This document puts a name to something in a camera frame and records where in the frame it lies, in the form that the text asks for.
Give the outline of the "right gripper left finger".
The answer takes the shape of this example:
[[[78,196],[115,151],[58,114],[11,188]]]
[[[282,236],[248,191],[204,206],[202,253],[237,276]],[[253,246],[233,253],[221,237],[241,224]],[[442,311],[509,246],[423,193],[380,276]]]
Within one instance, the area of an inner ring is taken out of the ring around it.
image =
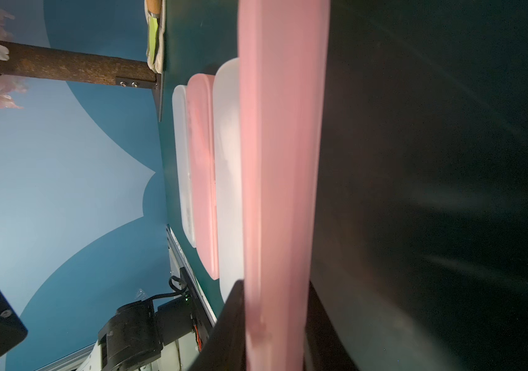
[[[239,280],[189,371],[246,370],[245,335],[245,289],[244,281]]]

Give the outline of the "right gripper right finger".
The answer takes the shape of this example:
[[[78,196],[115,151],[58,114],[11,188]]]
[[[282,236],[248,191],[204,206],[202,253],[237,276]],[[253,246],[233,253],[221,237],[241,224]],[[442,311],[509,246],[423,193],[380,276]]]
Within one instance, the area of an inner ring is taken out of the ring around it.
[[[358,370],[333,327],[312,282],[309,284],[303,369]]]

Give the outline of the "clear white pencil case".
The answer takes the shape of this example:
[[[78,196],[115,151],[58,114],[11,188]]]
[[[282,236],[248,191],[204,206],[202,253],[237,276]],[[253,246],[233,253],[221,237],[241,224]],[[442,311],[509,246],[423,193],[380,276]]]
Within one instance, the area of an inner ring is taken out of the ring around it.
[[[244,278],[239,59],[224,63],[213,87],[217,248],[221,296]]]

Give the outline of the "frosted white pencil case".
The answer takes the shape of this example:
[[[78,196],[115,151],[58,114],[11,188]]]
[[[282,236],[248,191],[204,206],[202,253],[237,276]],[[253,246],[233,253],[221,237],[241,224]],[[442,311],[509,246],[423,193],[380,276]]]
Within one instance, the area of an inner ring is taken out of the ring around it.
[[[195,247],[191,163],[187,124],[187,87],[185,85],[178,85],[175,87],[172,95],[172,108],[174,116],[174,137],[181,221],[183,232],[185,233],[191,247]]]

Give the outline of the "pink translucent pencil case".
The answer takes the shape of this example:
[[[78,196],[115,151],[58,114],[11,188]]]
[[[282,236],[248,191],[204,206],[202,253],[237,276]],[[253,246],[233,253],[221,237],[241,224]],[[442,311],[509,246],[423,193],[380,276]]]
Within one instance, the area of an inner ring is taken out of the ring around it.
[[[195,74],[187,84],[187,116],[191,161],[195,244],[200,262],[219,279],[216,179],[214,163],[214,76]]]

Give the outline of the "small pink pencil case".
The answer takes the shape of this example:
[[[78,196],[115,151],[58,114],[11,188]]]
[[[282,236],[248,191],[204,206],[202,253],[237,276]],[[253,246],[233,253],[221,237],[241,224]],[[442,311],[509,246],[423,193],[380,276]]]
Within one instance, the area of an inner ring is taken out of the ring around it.
[[[250,370],[303,367],[329,29],[328,1],[239,4]]]

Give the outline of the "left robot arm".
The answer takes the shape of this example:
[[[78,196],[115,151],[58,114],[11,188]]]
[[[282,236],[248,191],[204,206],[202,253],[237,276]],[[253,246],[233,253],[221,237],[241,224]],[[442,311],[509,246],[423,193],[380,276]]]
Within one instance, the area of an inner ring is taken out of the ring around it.
[[[136,370],[154,361],[166,344],[192,331],[188,288],[169,279],[171,293],[117,309],[98,334],[100,370]],[[28,330],[0,290],[0,358],[27,338]]]

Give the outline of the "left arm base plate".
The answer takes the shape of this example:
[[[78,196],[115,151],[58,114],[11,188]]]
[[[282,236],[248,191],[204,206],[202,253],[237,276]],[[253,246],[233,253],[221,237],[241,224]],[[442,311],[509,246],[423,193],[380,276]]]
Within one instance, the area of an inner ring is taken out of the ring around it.
[[[208,303],[201,296],[200,288],[194,282],[193,275],[182,267],[180,269],[180,278],[187,286],[187,297],[191,306],[191,318],[194,323],[194,334],[197,341],[198,350],[201,352],[208,341],[213,322],[211,320]]]

